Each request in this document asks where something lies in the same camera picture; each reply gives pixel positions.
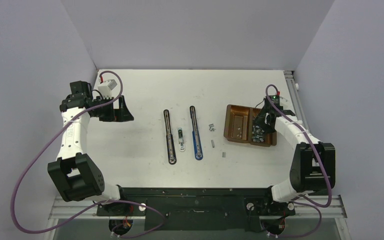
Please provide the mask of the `grey staple strip cluster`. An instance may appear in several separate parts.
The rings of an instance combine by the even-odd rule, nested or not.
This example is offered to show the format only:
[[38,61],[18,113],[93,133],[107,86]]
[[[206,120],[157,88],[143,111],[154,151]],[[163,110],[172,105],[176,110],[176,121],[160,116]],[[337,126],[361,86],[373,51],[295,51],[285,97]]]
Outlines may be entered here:
[[214,132],[216,129],[215,129],[215,125],[213,123],[209,124],[209,131],[210,132]]

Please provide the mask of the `brown wooden tray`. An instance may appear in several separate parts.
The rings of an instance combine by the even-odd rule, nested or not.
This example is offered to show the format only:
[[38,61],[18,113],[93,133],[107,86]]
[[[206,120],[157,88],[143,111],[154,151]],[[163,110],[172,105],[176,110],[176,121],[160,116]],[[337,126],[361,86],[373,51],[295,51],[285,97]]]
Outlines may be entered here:
[[250,144],[259,147],[277,145],[277,134],[265,135],[265,142],[252,142],[253,120],[259,108],[229,104],[226,107],[223,136],[230,142]]

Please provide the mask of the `black stapler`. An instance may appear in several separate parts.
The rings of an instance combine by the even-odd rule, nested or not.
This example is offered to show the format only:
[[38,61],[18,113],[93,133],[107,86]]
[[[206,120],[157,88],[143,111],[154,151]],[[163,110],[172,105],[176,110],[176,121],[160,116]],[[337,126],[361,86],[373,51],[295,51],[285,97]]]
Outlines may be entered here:
[[163,111],[165,131],[166,131],[166,146],[167,146],[167,157],[170,165],[174,165],[177,162],[176,152],[174,147],[174,140],[171,128],[170,112],[168,109]]

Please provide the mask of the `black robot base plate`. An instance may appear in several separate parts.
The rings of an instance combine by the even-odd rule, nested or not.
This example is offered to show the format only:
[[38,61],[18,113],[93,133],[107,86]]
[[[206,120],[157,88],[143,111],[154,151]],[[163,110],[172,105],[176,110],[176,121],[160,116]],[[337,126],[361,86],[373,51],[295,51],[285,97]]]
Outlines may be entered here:
[[286,219],[309,203],[293,197],[277,202],[270,188],[140,188],[122,187],[121,203],[99,204],[99,217],[118,219],[122,230],[144,219],[146,230],[162,224],[163,231],[224,231],[242,229],[280,234]]

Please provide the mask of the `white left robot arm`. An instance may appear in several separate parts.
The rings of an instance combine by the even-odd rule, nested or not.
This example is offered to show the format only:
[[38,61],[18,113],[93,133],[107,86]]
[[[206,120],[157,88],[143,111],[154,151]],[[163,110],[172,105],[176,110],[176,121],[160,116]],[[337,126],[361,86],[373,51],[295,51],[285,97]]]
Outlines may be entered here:
[[62,133],[60,150],[47,171],[62,199],[66,202],[91,200],[107,201],[116,215],[128,211],[129,201],[123,197],[118,185],[108,184],[103,173],[87,154],[87,133],[91,118],[102,122],[129,122],[134,117],[126,107],[123,96],[114,108],[112,91],[118,82],[105,80],[97,87],[93,96],[90,83],[70,83],[71,93],[61,102],[59,109],[66,128]]

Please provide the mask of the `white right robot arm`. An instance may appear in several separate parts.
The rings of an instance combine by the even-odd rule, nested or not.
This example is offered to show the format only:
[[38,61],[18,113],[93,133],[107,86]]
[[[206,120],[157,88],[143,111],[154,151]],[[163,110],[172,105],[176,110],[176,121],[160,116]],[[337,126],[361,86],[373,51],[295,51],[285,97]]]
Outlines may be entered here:
[[262,207],[277,213],[283,203],[304,198],[320,208],[332,203],[336,183],[336,149],[332,143],[314,137],[294,112],[281,106],[266,104],[253,121],[265,134],[282,135],[294,150],[286,180],[271,187],[271,195]]

